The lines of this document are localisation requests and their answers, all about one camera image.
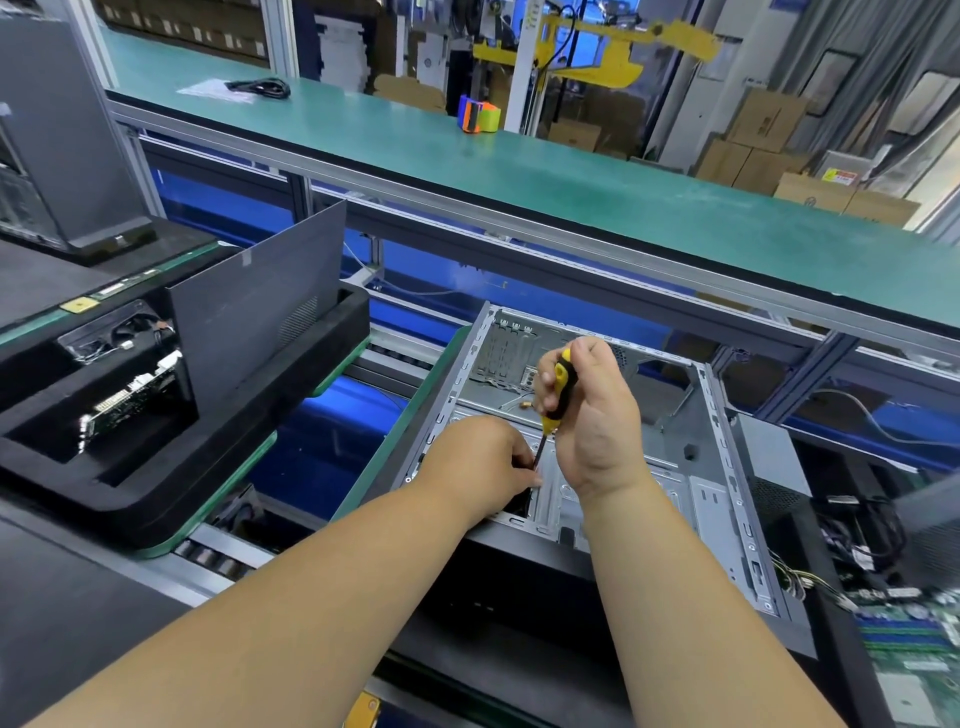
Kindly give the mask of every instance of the right arm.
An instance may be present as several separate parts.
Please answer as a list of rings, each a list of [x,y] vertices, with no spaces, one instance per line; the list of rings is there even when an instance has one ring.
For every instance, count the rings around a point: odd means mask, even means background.
[[[556,405],[559,352],[540,362],[540,412]],[[610,347],[577,339],[571,360],[579,384],[557,457],[583,506],[636,724],[843,726],[650,474]]]

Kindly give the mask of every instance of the circuit board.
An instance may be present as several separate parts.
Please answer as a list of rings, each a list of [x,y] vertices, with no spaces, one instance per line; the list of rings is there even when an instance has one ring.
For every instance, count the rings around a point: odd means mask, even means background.
[[[156,363],[151,374],[137,375],[119,392],[110,395],[93,407],[93,414],[80,418],[79,452],[84,452],[94,437],[110,432],[143,409],[155,395],[177,379],[174,367],[182,354],[177,349]]]
[[[860,633],[898,728],[960,728],[960,605],[860,606]]]

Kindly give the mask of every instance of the hand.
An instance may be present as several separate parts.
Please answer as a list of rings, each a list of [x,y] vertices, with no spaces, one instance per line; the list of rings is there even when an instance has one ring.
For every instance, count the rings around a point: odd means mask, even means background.
[[[540,359],[534,406],[541,414],[557,406],[554,364],[563,351],[555,349]],[[584,502],[637,484],[647,466],[640,410],[610,346],[595,336],[581,337],[570,344],[570,361],[579,380],[555,436],[557,461]]]
[[[469,525],[503,510],[510,499],[540,485],[534,453],[505,420],[474,415],[447,425],[427,451],[414,482],[462,506]]]

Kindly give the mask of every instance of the cardboard box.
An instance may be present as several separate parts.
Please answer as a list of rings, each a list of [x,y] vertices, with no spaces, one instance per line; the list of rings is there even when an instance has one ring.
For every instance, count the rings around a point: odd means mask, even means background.
[[[137,0],[106,0],[97,3],[97,14],[110,25],[143,30],[143,13]]]
[[[882,192],[871,192],[861,189],[853,193],[853,197],[845,215],[862,217],[864,220],[873,220],[875,223],[884,223],[902,228],[920,208],[920,203],[912,200],[901,200],[897,197],[884,195]]]
[[[574,149],[592,152],[596,149],[601,129],[593,124],[584,124],[571,119],[561,119],[550,125],[546,138]]]
[[[733,187],[770,197],[777,191],[784,172],[800,172],[809,159],[810,155],[806,153],[775,154],[753,149],[736,176]]]
[[[639,96],[598,85],[588,85],[583,107],[574,116],[573,103],[564,97],[561,117],[576,118],[600,127],[599,146],[622,152],[626,157],[636,154],[637,140],[643,131],[646,105]]]
[[[408,107],[446,114],[444,93],[409,76],[380,74],[373,80],[373,95]]]
[[[500,109],[500,129],[507,121],[507,105],[510,102],[510,84],[514,81],[513,71],[499,63],[489,63],[490,76],[487,83],[487,101]]]
[[[782,152],[806,114],[807,100],[751,88],[727,129],[727,141]]]
[[[843,212],[853,197],[853,188],[836,182],[814,180],[787,172],[780,178],[774,197],[807,207]]]
[[[748,147],[714,137],[700,158],[694,177],[729,187],[740,174],[749,155]]]

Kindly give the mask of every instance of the yellow robotic arm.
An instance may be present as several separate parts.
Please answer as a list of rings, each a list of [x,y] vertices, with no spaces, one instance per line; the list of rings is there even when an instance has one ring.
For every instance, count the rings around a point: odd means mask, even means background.
[[[540,23],[540,41],[537,43],[535,54],[538,68],[543,68],[549,63],[556,52],[557,33],[561,28],[566,28],[569,32],[575,28],[579,33],[606,38],[600,63],[569,68],[564,65],[545,70],[549,70],[558,78],[582,81],[606,88],[625,88],[636,81],[643,72],[642,64],[630,62],[630,49],[633,43],[662,43],[689,53],[700,61],[712,61],[720,52],[720,40],[716,36],[682,20],[674,20],[672,23],[656,22],[646,30],[628,30],[582,20],[577,21],[574,26],[574,21],[570,18],[549,14],[545,15]],[[478,61],[516,65],[516,51],[508,51],[482,42],[473,44],[473,57]]]

